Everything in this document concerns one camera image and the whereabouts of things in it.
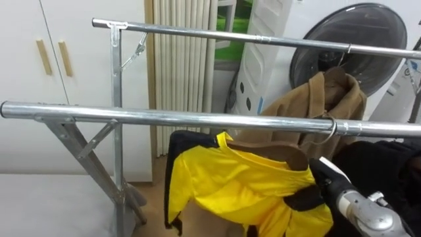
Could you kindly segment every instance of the white radiator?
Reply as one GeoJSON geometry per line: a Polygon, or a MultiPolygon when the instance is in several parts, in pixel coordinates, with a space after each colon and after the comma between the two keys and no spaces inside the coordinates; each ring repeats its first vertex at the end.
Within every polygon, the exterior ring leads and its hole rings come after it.
{"type": "MultiPolygon", "coordinates": [[[[217,0],[154,0],[153,8],[155,24],[216,29],[217,0]]],[[[214,39],[155,34],[157,109],[211,111],[214,50],[214,39]]],[[[157,128],[158,155],[166,154],[171,133],[179,129],[186,128],[157,128]]]]}

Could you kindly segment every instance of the yellow shirt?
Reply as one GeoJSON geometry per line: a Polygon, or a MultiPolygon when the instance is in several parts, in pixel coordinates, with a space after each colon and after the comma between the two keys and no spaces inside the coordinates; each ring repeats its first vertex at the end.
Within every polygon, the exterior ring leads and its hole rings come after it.
{"type": "Polygon", "coordinates": [[[230,149],[225,132],[215,136],[177,131],[166,168],[165,223],[181,231],[180,212],[190,199],[229,221],[255,225],[259,237],[324,236],[333,225],[326,205],[295,211],[283,197],[314,184],[310,169],[230,149]]]}

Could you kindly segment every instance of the round door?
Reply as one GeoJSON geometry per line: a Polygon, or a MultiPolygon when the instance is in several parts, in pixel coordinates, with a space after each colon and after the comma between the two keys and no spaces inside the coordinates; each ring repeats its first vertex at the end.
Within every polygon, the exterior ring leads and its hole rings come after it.
{"type": "MultiPolygon", "coordinates": [[[[406,49],[407,30],[397,13],[386,6],[361,4],[341,9],[326,17],[305,39],[406,49]]],[[[320,49],[297,49],[289,77],[291,86],[296,88],[308,82],[319,71],[341,66],[359,81],[366,95],[372,95],[390,79],[401,60],[320,49]]]]}

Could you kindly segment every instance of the brown coat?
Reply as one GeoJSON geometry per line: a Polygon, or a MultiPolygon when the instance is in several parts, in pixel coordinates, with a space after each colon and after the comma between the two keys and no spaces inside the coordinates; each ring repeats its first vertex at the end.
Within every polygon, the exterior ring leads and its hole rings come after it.
{"type": "MultiPolygon", "coordinates": [[[[291,90],[260,115],[311,119],[330,115],[335,119],[360,120],[365,105],[366,96],[355,78],[345,74],[342,68],[332,68],[326,73],[319,72],[308,83],[291,90]]],[[[310,143],[322,142],[327,137],[324,134],[243,130],[235,140],[247,143],[288,142],[299,145],[308,158],[323,156],[328,159],[344,145],[355,140],[353,137],[333,136],[322,145],[310,143]]]]}

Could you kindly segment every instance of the white appliance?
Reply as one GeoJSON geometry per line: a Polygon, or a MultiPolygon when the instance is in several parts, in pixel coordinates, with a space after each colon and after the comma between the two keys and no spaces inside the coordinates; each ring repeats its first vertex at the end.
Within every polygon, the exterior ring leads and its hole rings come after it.
{"type": "MultiPolygon", "coordinates": [[[[259,0],[253,1],[248,34],[412,50],[421,36],[420,9],[420,0],[259,0]]],[[[258,115],[318,71],[339,63],[368,96],[367,120],[403,60],[247,43],[231,113],[258,115]]]]}

